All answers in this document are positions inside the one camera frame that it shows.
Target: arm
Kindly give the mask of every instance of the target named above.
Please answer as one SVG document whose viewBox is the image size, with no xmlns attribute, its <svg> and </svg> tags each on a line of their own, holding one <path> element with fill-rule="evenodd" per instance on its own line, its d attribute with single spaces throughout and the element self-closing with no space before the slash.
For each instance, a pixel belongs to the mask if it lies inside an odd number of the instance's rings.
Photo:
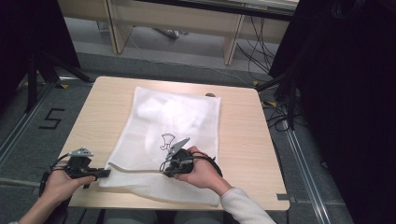
<svg viewBox="0 0 396 224">
<path fill-rule="evenodd" d="M 189 148 L 189 152 L 198 152 L 197 147 Z M 275 224 L 268 214 L 249 199 L 248 195 L 238 188 L 233 188 L 225 179 L 219 176 L 213 166 L 205 160 L 194 160 L 191 173 L 175 175 L 175 178 L 186 181 L 200 189 L 212 189 L 220 196 L 224 210 L 241 224 L 265 223 Z"/>
<path fill-rule="evenodd" d="M 43 195 L 32 208 L 21 218 L 20 224 L 44 223 L 53 210 L 64 200 L 70 198 L 74 191 L 82 185 L 91 184 L 93 176 L 79 179 L 70 178 L 64 170 L 55 170 L 49 176 Z"/>
</svg>

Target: drawing on fabric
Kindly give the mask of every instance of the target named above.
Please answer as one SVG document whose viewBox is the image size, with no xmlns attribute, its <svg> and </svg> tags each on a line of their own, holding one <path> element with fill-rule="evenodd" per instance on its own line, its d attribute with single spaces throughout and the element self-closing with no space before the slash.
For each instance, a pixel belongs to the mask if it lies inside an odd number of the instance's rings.
<svg viewBox="0 0 396 224">
<path fill-rule="evenodd" d="M 170 151 L 171 143 L 175 139 L 175 136 L 172 135 L 171 133 L 164 133 L 162 134 L 162 137 L 163 137 L 163 146 L 160 146 L 160 149 Z"/>
</svg>

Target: white sleeve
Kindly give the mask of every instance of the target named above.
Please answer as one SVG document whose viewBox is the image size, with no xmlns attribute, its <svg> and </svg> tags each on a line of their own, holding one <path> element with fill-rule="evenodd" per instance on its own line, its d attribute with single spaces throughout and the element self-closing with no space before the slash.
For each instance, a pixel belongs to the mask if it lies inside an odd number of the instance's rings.
<svg viewBox="0 0 396 224">
<path fill-rule="evenodd" d="M 232 188 L 220 198 L 224 210 L 240 224 L 276 224 L 268 214 L 241 189 Z"/>
</svg>

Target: person's left hand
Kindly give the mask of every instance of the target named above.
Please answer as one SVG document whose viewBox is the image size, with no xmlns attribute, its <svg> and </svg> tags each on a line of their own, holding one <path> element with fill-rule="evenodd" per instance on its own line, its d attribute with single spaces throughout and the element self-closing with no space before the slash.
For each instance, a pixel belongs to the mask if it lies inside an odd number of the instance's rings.
<svg viewBox="0 0 396 224">
<path fill-rule="evenodd" d="M 49 175 L 47 185 L 41 198 L 49 200 L 52 203 L 60 204 L 64 200 L 70 198 L 80 186 L 91 184 L 94 180 L 94 176 L 72 179 L 63 169 L 54 170 Z"/>
</svg>

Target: hand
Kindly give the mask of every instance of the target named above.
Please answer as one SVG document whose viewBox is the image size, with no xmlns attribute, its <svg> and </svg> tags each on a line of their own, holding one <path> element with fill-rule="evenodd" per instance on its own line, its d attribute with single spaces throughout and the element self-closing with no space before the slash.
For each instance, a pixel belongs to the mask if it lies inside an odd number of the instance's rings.
<svg viewBox="0 0 396 224">
<path fill-rule="evenodd" d="M 53 203 L 61 203 L 70 198 L 80 186 L 91 184 L 94 180 L 94 176 L 72 179 L 63 169 L 54 170 L 47 180 L 41 198 Z"/>
<path fill-rule="evenodd" d="M 198 153 L 201 154 L 200 156 L 205 155 L 205 153 L 201 152 L 197 147 L 190 147 L 188 151 L 191 154 Z M 175 175 L 175 178 L 192 184 L 200 189 L 212 189 L 219 196 L 223 195 L 231 188 L 231 185 L 218 174 L 212 164 L 202 159 L 194 160 L 194 168 L 191 173 Z"/>
</svg>

